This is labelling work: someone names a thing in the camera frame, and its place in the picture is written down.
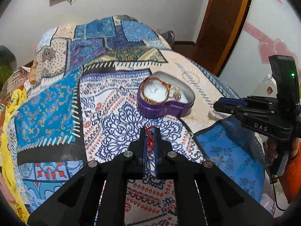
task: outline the wall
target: wall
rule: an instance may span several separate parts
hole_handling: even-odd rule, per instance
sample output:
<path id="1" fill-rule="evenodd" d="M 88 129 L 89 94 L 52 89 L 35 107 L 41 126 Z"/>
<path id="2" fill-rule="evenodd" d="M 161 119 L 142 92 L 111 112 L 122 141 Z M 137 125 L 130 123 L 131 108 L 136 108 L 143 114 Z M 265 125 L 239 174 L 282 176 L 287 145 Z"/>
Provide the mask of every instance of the wall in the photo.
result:
<path id="1" fill-rule="evenodd" d="M 201 27 L 202 5 L 203 0 L 73 0 L 72 5 L 68 0 L 12 0 L 0 18 L 0 44 L 22 66 L 34 59 L 34 45 L 47 30 L 116 14 L 128 14 L 161 32 L 173 30 L 176 40 L 192 41 L 197 24 Z"/>
<path id="2" fill-rule="evenodd" d="M 268 56 L 282 54 L 294 57 L 300 83 L 300 49 L 301 23 L 289 3 L 252 0 L 244 29 L 220 78 L 240 97 L 245 97 L 271 73 Z"/>

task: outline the human hand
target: human hand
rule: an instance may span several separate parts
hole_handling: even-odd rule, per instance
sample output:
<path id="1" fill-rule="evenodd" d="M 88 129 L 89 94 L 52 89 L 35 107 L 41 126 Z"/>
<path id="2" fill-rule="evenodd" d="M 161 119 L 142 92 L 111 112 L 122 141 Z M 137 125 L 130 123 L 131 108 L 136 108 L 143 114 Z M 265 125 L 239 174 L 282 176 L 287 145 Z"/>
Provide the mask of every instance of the human hand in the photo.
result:
<path id="1" fill-rule="evenodd" d="M 268 153 L 267 153 L 268 160 L 273 161 L 274 159 L 276 159 L 278 157 L 278 153 L 276 151 L 277 141 L 275 141 L 272 138 L 268 138 L 267 146 L 268 146 Z M 298 151 L 299 151 L 299 139 L 298 138 L 294 139 L 292 146 L 293 146 L 293 149 L 290 154 L 290 159 L 294 158 L 298 154 Z"/>

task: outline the bracelet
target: bracelet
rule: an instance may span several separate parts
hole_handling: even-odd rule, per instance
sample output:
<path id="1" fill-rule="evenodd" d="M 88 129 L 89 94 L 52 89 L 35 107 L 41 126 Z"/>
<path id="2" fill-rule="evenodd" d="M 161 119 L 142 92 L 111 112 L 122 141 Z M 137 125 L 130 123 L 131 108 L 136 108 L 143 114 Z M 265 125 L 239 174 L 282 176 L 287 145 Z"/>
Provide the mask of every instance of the bracelet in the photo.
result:
<path id="1" fill-rule="evenodd" d="M 182 94 L 180 92 L 180 89 L 178 87 L 175 87 L 175 91 L 173 92 L 173 98 L 179 102 L 181 97 L 182 97 Z"/>
<path id="2" fill-rule="evenodd" d="M 151 135 L 151 132 L 150 132 L 150 129 L 151 128 L 157 128 L 155 126 L 150 126 L 150 127 L 147 127 L 147 126 L 143 126 L 143 128 L 145 129 L 146 133 L 147 133 L 147 140 L 146 140 L 146 147 L 148 149 L 152 149 L 154 147 L 154 137 Z"/>
<path id="3" fill-rule="evenodd" d="M 161 102 L 158 102 L 158 101 L 156 101 L 156 100 L 153 100 L 153 99 L 151 99 L 151 98 L 145 96 L 145 94 L 144 94 L 145 83 L 146 83 L 146 82 L 150 82 L 151 80 L 157 80 L 157 81 L 159 81 L 163 86 L 166 87 L 166 98 L 165 98 L 165 100 L 163 100 L 163 101 L 161 101 Z M 160 78 L 158 78 L 158 77 L 149 77 L 149 78 L 147 78 L 146 81 L 144 81 L 144 82 L 142 83 L 142 86 L 141 86 L 141 87 L 142 87 L 142 89 L 141 89 L 141 94 L 142 94 L 144 100 L 147 101 L 147 102 L 149 102 L 149 103 L 151 103 L 151 104 L 160 104 L 160 103 L 164 103 L 164 102 L 166 102 L 166 101 L 169 99 L 171 84 L 169 84 L 169 83 L 167 83 L 167 82 L 165 82 L 165 81 L 162 81 L 162 80 L 161 80 Z"/>

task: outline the yellow blanket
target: yellow blanket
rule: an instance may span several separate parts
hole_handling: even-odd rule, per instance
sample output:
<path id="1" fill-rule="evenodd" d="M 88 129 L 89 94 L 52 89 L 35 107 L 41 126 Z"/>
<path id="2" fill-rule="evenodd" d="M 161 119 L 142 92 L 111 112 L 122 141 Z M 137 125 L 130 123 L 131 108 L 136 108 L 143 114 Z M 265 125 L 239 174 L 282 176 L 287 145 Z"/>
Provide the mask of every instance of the yellow blanket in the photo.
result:
<path id="1" fill-rule="evenodd" d="M 24 100 L 27 99 L 27 94 L 25 89 L 20 90 L 16 89 L 12 96 L 11 96 L 11 102 L 8 104 L 8 107 L 5 111 L 5 120 L 3 124 L 3 134 L 1 135 L 1 155 L 2 155 L 2 175 L 4 178 L 4 181 L 12 194 L 13 198 L 16 201 L 17 206 L 17 214 L 22 219 L 23 222 L 27 223 L 29 213 L 24 206 L 24 203 L 22 201 L 20 192 L 17 188 L 15 177 L 14 177 L 14 168 L 13 168 L 13 162 L 11 153 L 8 150 L 8 140 L 7 140 L 7 123 L 10 120 L 12 114 L 20 107 L 20 105 L 24 102 Z"/>

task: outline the patchwork quilt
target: patchwork quilt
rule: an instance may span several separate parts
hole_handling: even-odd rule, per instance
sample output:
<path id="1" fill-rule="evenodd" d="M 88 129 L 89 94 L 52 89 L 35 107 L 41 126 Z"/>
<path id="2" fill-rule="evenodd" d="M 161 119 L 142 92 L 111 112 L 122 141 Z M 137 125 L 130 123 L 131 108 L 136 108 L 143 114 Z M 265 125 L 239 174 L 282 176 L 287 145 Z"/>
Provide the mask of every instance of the patchwork quilt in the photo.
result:
<path id="1" fill-rule="evenodd" d="M 49 30 L 36 51 L 36 83 L 7 127 L 23 213 L 37 209 L 88 161 L 111 161 L 126 151 L 142 126 L 159 127 L 162 138 L 189 160 L 213 161 L 260 202 L 259 141 L 233 116 L 209 115 L 214 101 L 237 95 L 173 52 L 152 29 L 127 15 L 107 17 Z M 172 74 L 195 92 L 190 115 L 153 120 L 139 114 L 139 85 L 156 71 Z M 146 166 L 143 180 L 128 183 L 125 225 L 177 225 L 173 181 L 156 179 L 153 150 Z"/>

